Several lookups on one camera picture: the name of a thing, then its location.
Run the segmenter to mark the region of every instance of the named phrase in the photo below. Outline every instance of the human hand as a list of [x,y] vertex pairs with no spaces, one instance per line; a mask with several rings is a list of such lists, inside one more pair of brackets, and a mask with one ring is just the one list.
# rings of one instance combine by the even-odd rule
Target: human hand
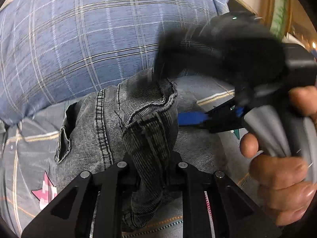
[[[317,127],[317,88],[294,88],[289,97],[299,112],[310,116]],[[258,150],[259,144],[253,134],[242,137],[240,151],[245,157],[254,157]],[[303,181],[307,170],[307,163],[300,157],[277,158],[260,154],[252,160],[250,175],[259,182],[258,195],[264,200],[264,211],[276,225],[296,222],[310,205],[317,185]]]

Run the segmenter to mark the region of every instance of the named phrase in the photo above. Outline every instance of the hand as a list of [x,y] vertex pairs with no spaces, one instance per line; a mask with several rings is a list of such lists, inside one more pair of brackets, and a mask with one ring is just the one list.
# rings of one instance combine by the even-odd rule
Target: hand
[[[314,86],[294,88],[289,92],[292,104],[304,116],[310,116],[317,126],[317,88]],[[259,144],[250,133],[243,136],[241,153],[252,158]],[[301,219],[306,212],[317,185],[303,181],[307,163],[300,157],[277,158],[260,154],[250,164],[250,175],[260,186],[258,195],[264,200],[264,211],[276,225],[288,225]]]

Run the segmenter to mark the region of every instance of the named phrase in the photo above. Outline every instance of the gray handle grip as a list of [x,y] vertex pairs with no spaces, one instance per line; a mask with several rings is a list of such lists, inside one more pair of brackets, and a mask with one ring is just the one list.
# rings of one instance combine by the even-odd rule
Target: gray handle grip
[[317,132],[309,117],[284,111],[271,105],[257,107],[244,116],[246,129],[254,134],[270,156],[301,156],[308,164],[306,181],[317,181]]

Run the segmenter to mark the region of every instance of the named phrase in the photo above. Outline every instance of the silver rivet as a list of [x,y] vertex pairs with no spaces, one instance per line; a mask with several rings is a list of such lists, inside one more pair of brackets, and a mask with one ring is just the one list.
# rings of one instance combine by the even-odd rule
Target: silver rivet
[[117,164],[117,167],[119,167],[119,168],[125,168],[125,167],[126,167],[126,165],[127,165],[127,163],[126,163],[126,162],[121,161],[121,162],[119,162],[119,163]]
[[80,177],[81,178],[87,178],[87,177],[89,177],[90,176],[90,172],[88,172],[88,171],[82,171],[81,173],[80,173]]
[[224,173],[222,171],[216,171],[216,176],[218,178],[223,178],[224,177]]
[[188,164],[186,162],[179,162],[179,167],[186,168],[186,167],[188,167]]

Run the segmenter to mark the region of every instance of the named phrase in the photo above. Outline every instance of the pink star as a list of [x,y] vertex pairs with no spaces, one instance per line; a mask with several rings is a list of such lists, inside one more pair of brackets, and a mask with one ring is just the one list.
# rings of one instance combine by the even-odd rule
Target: pink star
[[43,186],[40,190],[31,191],[40,201],[40,209],[44,209],[57,196],[57,189],[44,171]]

